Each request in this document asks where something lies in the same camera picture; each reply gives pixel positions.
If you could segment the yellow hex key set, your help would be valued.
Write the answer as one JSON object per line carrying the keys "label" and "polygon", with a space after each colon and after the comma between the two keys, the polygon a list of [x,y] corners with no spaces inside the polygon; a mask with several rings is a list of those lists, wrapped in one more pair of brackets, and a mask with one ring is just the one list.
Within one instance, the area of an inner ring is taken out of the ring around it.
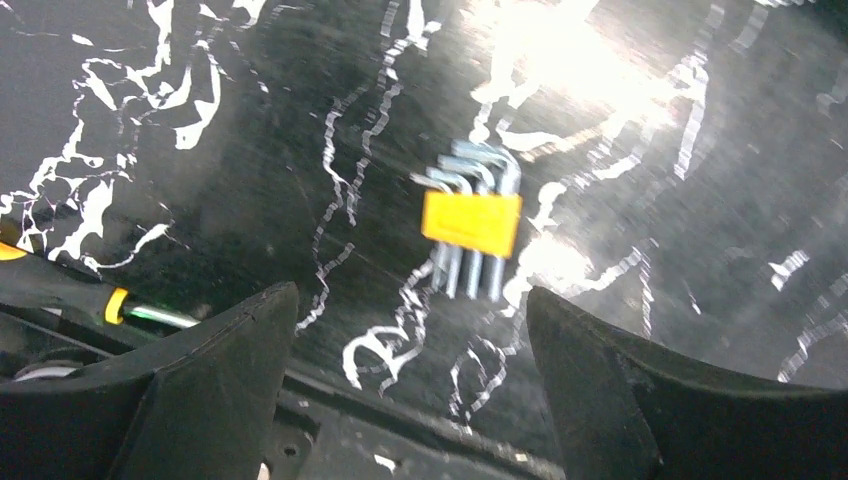
{"label": "yellow hex key set", "polygon": [[435,242],[430,286],[454,298],[461,272],[466,296],[500,300],[506,260],[512,256],[522,198],[521,166],[506,149],[455,140],[436,166],[410,179],[427,189],[421,234]]}

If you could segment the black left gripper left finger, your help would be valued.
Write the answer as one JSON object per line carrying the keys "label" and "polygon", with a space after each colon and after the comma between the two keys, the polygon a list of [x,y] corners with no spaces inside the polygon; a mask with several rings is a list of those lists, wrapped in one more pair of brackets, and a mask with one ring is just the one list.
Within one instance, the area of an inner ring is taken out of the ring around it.
{"label": "black left gripper left finger", "polygon": [[56,379],[1,387],[5,479],[253,479],[298,318],[276,284]]}

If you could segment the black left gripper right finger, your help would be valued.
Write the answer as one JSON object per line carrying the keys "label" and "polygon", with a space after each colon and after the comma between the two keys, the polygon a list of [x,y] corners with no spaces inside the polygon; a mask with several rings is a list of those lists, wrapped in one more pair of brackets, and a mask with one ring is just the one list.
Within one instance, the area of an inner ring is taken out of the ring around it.
{"label": "black left gripper right finger", "polygon": [[843,479],[847,395],[704,363],[543,288],[526,325],[569,479]]}

